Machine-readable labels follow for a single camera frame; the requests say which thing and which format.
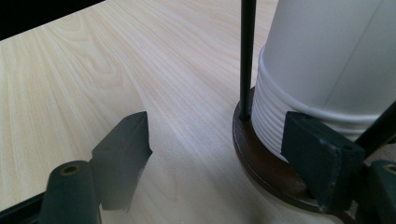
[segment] white cylinder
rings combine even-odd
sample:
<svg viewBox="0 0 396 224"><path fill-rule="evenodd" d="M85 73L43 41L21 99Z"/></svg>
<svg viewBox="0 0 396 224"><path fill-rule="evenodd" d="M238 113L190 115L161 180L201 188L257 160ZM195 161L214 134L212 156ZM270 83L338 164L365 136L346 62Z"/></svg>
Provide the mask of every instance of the white cylinder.
<svg viewBox="0 0 396 224"><path fill-rule="evenodd" d="M355 140L395 100L396 1L279 0L251 116L271 152L289 110Z"/></svg>

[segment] brown wooden base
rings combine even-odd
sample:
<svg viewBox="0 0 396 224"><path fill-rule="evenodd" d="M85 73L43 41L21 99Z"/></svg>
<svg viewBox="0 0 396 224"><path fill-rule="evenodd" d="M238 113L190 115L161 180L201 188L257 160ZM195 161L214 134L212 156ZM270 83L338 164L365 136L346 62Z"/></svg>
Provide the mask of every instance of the brown wooden base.
<svg viewBox="0 0 396 224"><path fill-rule="evenodd" d="M254 95L250 90L249 112ZM242 121L239 104L233 113L233 145L246 171L264 189L278 199L304 210L318 212L318 203L310 197L304 181L294 173L290 166L272 154L255 134L251 120ZM345 212L332 213L344 223L355 223L353 217Z"/></svg>

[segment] wooden table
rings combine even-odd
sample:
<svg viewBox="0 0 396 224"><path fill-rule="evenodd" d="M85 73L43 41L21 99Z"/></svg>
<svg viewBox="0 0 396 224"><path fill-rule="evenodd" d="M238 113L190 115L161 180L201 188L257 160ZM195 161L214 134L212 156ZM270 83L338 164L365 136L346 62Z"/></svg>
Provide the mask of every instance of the wooden table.
<svg viewBox="0 0 396 224"><path fill-rule="evenodd" d="M276 1L257 5L253 80ZM0 42L0 210L148 111L153 155L105 223L341 223L281 202L233 148L240 1L107 0Z"/></svg>

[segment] black metal rod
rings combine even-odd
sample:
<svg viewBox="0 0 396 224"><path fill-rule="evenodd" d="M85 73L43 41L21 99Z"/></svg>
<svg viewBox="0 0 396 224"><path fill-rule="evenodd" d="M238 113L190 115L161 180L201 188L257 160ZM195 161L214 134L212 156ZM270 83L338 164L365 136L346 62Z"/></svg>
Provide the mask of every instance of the black metal rod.
<svg viewBox="0 0 396 224"><path fill-rule="evenodd" d="M366 158L396 137L396 101L370 126L356 144L366 150Z"/></svg>
<svg viewBox="0 0 396 224"><path fill-rule="evenodd" d="M254 25L256 19L256 0L242 0L241 11L241 89L240 114L243 121L249 120L249 91L251 80L251 64L253 59Z"/></svg>

